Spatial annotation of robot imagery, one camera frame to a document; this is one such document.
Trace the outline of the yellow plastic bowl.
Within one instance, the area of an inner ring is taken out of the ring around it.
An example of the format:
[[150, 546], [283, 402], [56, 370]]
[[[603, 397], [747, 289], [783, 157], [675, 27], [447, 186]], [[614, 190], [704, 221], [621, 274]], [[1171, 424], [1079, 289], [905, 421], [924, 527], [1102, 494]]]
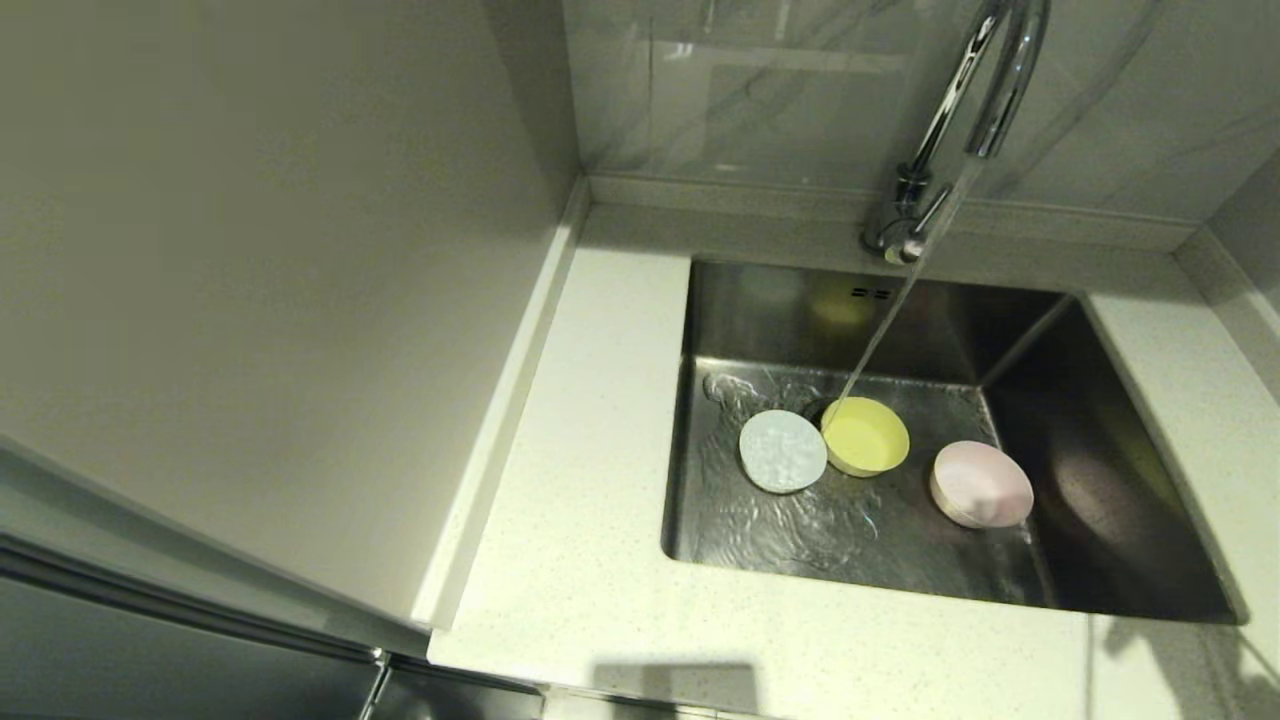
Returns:
[[827, 405], [819, 420], [828, 464], [849, 477], [870, 478], [900, 466], [910, 452], [910, 434], [887, 405], [846, 397]]

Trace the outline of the chrome gooseneck faucet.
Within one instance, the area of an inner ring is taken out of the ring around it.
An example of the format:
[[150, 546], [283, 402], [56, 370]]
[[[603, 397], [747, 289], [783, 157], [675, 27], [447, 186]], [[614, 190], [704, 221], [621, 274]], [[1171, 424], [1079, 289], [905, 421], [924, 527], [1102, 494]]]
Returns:
[[1025, 100], [1048, 33], [1052, 1], [980, 0], [919, 143], [895, 167], [890, 191], [864, 223], [860, 242], [867, 251], [891, 264], [920, 260], [940, 214], [956, 205], [951, 184], [932, 200], [925, 199], [925, 191], [934, 181], [934, 158], [972, 82], [993, 41], [1001, 38], [989, 87], [964, 147], [969, 158], [988, 160], [1004, 146]]

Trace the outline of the white plastic bowl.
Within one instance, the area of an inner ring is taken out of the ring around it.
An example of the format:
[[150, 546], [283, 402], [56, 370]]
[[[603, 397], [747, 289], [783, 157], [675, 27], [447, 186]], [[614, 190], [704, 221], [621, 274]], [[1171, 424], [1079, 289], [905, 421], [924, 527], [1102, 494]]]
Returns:
[[748, 479], [764, 492], [790, 495], [814, 486], [827, 466], [827, 445], [804, 416], [772, 409], [750, 416], [739, 433]]

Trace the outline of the clear running water stream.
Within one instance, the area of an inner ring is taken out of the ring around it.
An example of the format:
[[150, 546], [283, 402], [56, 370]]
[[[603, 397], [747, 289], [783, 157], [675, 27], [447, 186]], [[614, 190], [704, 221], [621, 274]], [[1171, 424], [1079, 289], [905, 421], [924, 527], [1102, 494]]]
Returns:
[[901, 288], [895, 292], [890, 309], [879, 322], [854, 370], [840, 391], [840, 401], [846, 400], [855, 391], [858, 382], [870, 360], [876, 356], [888, 331], [893, 327], [911, 291], [922, 278], [924, 269], [928, 268], [936, 251], [945, 242], [945, 237], [955, 223], [960, 208], [983, 174], [986, 165], [987, 160], [984, 158], [966, 155], [955, 181], [940, 188], [931, 200], [929, 206], [919, 217], [910, 220], [910, 225], [893, 242], [886, 246], [884, 258], [887, 260], [899, 260], [908, 269], [908, 274]]

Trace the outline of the dark steel appliance door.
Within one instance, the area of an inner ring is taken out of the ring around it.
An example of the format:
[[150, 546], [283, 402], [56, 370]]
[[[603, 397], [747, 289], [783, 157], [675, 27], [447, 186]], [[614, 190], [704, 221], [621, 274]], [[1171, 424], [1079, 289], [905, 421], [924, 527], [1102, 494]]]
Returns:
[[[0, 720], [356, 720], [372, 648], [0, 533]], [[532, 685], [393, 653], [371, 720], [541, 720]]]

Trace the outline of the pink plastic bowl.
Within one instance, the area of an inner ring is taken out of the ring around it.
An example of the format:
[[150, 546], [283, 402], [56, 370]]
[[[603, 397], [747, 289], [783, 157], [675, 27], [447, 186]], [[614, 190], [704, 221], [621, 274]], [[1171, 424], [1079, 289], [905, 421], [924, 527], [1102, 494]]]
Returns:
[[1002, 450], [957, 441], [934, 456], [929, 492], [951, 521], [972, 529], [1000, 529], [1024, 523], [1036, 493], [1023, 468]]

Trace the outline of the stainless steel sink basin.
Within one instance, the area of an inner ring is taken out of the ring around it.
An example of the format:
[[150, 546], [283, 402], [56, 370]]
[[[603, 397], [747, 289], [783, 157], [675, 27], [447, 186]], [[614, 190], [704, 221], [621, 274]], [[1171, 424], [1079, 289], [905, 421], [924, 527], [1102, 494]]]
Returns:
[[[1080, 301], [922, 281], [856, 384], [899, 414], [904, 464], [755, 487], [754, 414], [838, 397], [902, 281], [692, 264], [662, 546], [676, 560], [1068, 611], [1239, 625], [1243, 606], [1171, 454]], [[1016, 527], [968, 529], [934, 505], [956, 441], [1011, 455], [1036, 493]]]

